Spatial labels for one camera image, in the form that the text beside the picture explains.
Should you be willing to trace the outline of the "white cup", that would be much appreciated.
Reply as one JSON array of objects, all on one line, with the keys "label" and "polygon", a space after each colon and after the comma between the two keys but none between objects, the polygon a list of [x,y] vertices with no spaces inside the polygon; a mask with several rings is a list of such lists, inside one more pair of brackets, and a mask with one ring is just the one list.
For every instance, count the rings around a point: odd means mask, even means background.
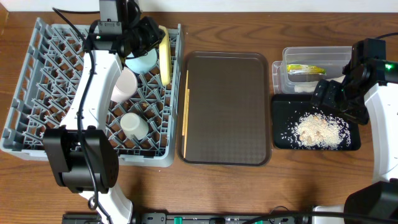
[{"label": "white cup", "polygon": [[147,122],[135,113],[126,113],[120,120],[121,128],[128,139],[134,136],[141,140],[147,136],[149,132],[149,125]]}]

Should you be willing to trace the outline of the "light blue bowl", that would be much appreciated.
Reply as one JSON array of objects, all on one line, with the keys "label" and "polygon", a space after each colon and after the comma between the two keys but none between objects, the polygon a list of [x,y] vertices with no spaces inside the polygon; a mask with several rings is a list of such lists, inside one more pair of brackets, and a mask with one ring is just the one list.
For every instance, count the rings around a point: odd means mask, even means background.
[{"label": "light blue bowl", "polygon": [[144,74],[149,72],[156,66],[157,59],[157,51],[156,49],[152,49],[144,56],[133,59],[126,59],[125,65],[134,73]]}]

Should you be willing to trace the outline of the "wooden chopstick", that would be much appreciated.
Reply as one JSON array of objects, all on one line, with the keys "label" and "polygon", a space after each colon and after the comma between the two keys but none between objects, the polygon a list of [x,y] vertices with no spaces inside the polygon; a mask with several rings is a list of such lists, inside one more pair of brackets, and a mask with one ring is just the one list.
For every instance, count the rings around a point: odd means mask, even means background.
[{"label": "wooden chopstick", "polygon": [[187,151],[188,115],[187,115],[186,135],[184,136],[184,144],[183,144],[183,158],[186,158],[186,151]]},{"label": "wooden chopstick", "polygon": [[186,80],[185,80],[185,96],[184,96],[182,136],[186,135],[186,127],[187,127],[187,115],[188,115],[188,104],[189,104],[188,78],[189,78],[189,71],[187,70]]}]

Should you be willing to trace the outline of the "rice and nut scraps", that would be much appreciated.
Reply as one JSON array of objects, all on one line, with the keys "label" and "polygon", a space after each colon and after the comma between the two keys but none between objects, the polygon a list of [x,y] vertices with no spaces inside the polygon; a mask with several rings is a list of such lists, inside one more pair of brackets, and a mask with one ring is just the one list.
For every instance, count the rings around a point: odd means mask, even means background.
[{"label": "rice and nut scraps", "polygon": [[292,149],[342,150],[351,146],[349,123],[322,111],[290,117],[277,139]]}]

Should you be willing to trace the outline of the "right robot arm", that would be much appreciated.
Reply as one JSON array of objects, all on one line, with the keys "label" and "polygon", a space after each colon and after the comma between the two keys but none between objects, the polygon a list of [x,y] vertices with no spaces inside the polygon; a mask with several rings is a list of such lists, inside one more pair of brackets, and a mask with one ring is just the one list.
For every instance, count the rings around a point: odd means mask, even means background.
[{"label": "right robot arm", "polygon": [[374,168],[370,186],[352,193],[342,205],[313,211],[338,212],[397,221],[397,62],[386,58],[382,37],[352,46],[342,82],[320,80],[311,103],[357,124],[370,124]]}]

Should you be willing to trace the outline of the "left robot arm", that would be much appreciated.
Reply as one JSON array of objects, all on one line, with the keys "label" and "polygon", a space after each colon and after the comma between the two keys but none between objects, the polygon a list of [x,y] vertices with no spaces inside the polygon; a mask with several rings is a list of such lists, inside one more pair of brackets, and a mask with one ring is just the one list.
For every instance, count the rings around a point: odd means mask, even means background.
[{"label": "left robot arm", "polygon": [[82,40],[83,71],[72,105],[43,145],[56,183],[86,198],[108,223],[134,223],[133,203],[118,184],[119,158],[106,131],[111,95],[127,59],[147,55],[165,32],[142,17],[137,1],[100,1],[100,19]]}]

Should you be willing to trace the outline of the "yellow plate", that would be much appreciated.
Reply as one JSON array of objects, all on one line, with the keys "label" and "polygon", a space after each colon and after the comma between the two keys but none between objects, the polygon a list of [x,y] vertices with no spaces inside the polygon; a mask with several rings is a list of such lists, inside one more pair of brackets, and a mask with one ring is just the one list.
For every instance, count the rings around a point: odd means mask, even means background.
[{"label": "yellow plate", "polygon": [[159,29],[164,32],[164,38],[159,44],[159,70],[160,79],[163,86],[167,86],[172,80],[172,63],[170,52],[170,39],[166,27],[159,26]]}]

